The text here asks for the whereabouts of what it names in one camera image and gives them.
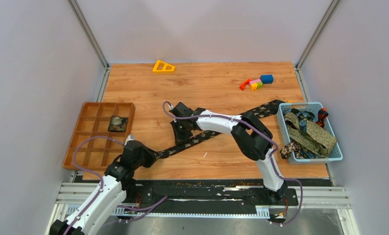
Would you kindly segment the black tie with gold pattern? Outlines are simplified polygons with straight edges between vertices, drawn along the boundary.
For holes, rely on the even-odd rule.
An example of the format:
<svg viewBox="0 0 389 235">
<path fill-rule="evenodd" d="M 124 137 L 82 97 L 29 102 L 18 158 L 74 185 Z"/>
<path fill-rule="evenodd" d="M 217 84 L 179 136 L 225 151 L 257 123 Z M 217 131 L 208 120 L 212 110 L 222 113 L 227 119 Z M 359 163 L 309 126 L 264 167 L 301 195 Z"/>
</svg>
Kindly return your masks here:
<svg viewBox="0 0 389 235">
<path fill-rule="evenodd" d="M 254 107 L 250 110 L 247 110 L 246 112 L 240 113 L 240 115 L 243 115 L 247 112 L 253 113 L 258 118 L 265 118 L 269 116 L 273 116 L 278 112 L 279 105 L 285 103 L 285 101 L 275 99 L 272 101 L 269 101 L 267 103 L 264 103 L 262 105 L 259 105 L 257 107 Z M 202 142 L 205 142 L 211 138 L 214 138 L 221 133 L 215 132 L 215 131 L 202 131 L 201 133 L 197 135 L 193 135 L 189 140 L 183 142 L 182 144 L 174 145 L 172 147 L 169 147 L 163 151 L 163 156 L 161 159 L 169 158 L 173 155 L 176 155 L 182 151 L 185 151 L 193 146 L 196 146 Z"/>
</svg>

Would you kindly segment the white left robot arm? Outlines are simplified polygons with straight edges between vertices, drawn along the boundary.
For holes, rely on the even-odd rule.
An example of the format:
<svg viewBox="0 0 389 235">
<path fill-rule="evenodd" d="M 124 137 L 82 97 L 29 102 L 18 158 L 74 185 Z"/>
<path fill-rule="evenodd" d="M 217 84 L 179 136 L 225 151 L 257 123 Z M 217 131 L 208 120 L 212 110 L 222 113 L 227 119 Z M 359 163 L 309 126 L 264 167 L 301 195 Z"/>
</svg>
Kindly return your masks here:
<svg viewBox="0 0 389 235">
<path fill-rule="evenodd" d="M 124 144 L 122 154 L 107 166 L 100 183 L 82 205 L 65 220 L 55 220 L 50 235 L 94 235 L 120 203 L 132 202 L 137 195 L 134 173 L 150 168 L 160 157 L 136 140 Z"/>
</svg>

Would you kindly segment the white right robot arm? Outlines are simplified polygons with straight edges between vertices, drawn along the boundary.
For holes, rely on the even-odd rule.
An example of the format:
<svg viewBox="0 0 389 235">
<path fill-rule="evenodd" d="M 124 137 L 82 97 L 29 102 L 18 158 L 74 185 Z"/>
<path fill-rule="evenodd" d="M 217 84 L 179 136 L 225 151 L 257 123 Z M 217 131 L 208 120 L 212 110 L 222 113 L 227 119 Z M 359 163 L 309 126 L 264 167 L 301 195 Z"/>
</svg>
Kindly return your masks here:
<svg viewBox="0 0 389 235">
<path fill-rule="evenodd" d="M 287 186 L 274 159 L 278 145 L 269 129 L 252 112 L 223 115 L 204 108 L 192 110 L 181 102 L 173 106 L 168 101 L 163 103 L 163 109 L 168 109 L 172 123 L 186 135 L 198 130 L 204 134 L 232 136 L 242 154 L 256 163 L 267 189 L 267 200 L 276 205 L 285 199 Z"/>
</svg>

